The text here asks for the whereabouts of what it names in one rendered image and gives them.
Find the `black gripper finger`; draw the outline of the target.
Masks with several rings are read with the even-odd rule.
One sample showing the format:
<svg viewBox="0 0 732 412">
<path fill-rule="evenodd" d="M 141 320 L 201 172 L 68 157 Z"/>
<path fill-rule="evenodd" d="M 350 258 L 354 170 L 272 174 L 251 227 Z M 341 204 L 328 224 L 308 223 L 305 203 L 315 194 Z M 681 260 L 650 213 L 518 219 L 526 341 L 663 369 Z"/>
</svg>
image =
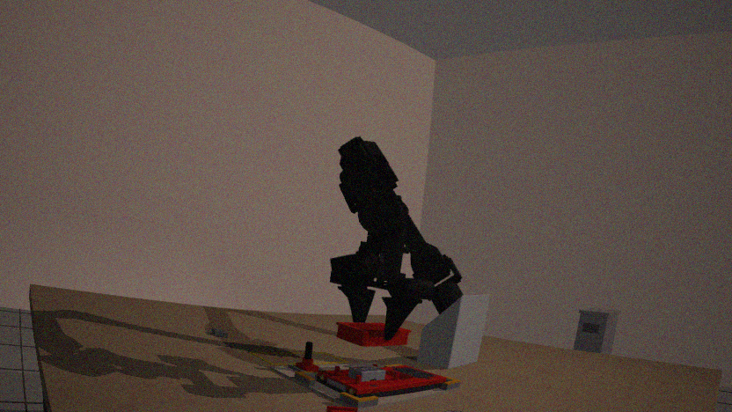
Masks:
<svg viewBox="0 0 732 412">
<path fill-rule="evenodd" d="M 348 298 L 354 322 L 365 322 L 376 291 L 372 289 L 350 289 L 338 286 Z"/>
<path fill-rule="evenodd" d="M 381 298 L 387 307 L 385 319 L 385 340 L 391 340 L 397 333 L 407 315 L 418 305 L 422 304 L 422 300 L 401 300 L 398 298 Z"/>
</svg>

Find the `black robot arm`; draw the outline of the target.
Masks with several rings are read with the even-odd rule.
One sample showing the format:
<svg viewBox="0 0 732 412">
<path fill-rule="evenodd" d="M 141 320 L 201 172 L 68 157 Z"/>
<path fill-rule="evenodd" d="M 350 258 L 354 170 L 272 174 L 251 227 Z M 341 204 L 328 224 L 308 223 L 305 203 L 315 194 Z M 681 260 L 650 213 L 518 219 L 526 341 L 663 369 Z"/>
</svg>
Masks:
<svg viewBox="0 0 732 412">
<path fill-rule="evenodd" d="M 399 180 L 375 142 L 356 136 L 338 149 L 340 154 L 340 190 L 352 213 L 358 211 L 361 226 L 370 236 L 405 240 L 411 254 L 414 279 L 439 283 L 432 301 L 442 313 L 464 296 L 457 283 L 462 276 L 455 263 L 439 249 L 425 241 L 409 216 L 409 209 L 394 188 Z M 361 248 L 360 248 L 361 247 Z M 378 249 L 377 249 L 378 248 Z M 359 246 L 355 254 L 331 259 L 333 280 L 357 280 L 362 276 L 384 278 L 385 262 L 380 246 L 366 250 Z M 373 273 L 374 272 L 374 273 Z"/>
</svg>

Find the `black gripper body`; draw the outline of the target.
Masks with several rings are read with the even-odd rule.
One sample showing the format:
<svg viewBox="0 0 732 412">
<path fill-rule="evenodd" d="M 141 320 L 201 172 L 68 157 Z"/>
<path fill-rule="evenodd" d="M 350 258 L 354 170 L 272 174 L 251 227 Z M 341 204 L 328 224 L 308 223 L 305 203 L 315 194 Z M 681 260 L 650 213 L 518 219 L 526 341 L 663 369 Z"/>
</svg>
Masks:
<svg viewBox="0 0 732 412">
<path fill-rule="evenodd" d="M 433 300 L 436 287 L 432 281 L 419 278 L 406 278 L 406 274 L 400 273 L 402 255 L 409 254 L 409 247 L 404 246 L 405 242 L 402 239 L 368 236 L 367 242 L 361 241 L 360 246 L 365 246 L 366 250 L 372 250 L 372 252 L 374 246 L 380 246 L 380 251 L 383 251 L 384 254 L 384 278 L 376 277 L 377 281 L 375 282 L 373 274 L 371 276 L 359 277 L 353 281 L 345 281 L 344 279 L 333 280 L 333 272 L 331 271 L 330 283 L 340 284 L 341 287 L 350 289 L 367 290 L 367 287 L 381 288 L 388 290 L 392 298 L 401 300 Z"/>
</svg>

